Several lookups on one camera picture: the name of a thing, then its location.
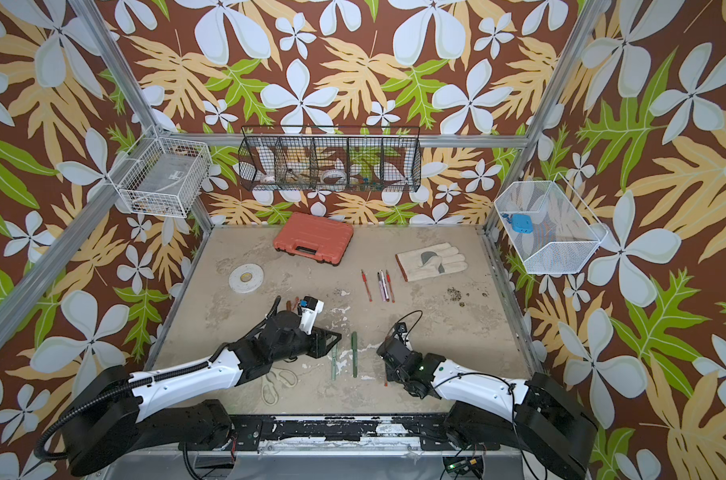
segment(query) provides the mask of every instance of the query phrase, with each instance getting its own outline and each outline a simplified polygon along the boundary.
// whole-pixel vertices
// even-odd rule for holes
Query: red pen
[[[368,281],[365,279],[365,274],[363,273],[363,270],[361,270],[361,275],[363,275],[363,284],[365,285],[365,291],[368,293],[368,301],[373,302],[373,299],[371,298],[371,291],[368,289]]]
[[[387,284],[390,287],[390,298],[392,299],[392,302],[395,303],[395,294],[392,292],[392,281],[390,280],[390,272],[388,270],[385,270],[385,273],[387,274]]]

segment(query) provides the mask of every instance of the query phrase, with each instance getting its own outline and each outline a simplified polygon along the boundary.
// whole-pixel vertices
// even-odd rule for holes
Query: wire basket
[[[565,183],[574,193],[573,201],[556,182],[532,180],[513,182],[493,202],[528,274],[576,274],[608,235],[577,191]],[[579,213],[580,203],[595,218],[594,225]],[[513,228],[517,214],[531,219],[531,233]]]
[[[209,176],[211,152],[203,142],[152,138],[128,160],[134,165],[116,189],[134,214],[186,218]]]
[[[421,183],[418,128],[409,134],[389,133],[396,128],[345,134],[340,127],[337,134],[264,134],[253,128],[243,127],[239,149],[247,190],[416,191]]]

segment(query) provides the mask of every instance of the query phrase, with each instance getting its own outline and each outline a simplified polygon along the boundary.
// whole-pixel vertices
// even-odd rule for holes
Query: white tape roll
[[[250,293],[258,289],[265,279],[265,272],[257,264],[244,264],[229,275],[229,287],[235,293]]]

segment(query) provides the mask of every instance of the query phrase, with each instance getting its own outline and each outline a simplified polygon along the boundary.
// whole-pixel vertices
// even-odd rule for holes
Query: beige glove
[[[426,246],[395,255],[407,282],[424,280],[433,276],[455,274],[467,269],[464,255],[451,244]]]

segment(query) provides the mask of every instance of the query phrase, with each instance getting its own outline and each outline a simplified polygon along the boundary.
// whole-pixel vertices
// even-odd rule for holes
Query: red tool case
[[[352,225],[330,218],[294,213],[272,241],[278,251],[337,266],[352,238]]]

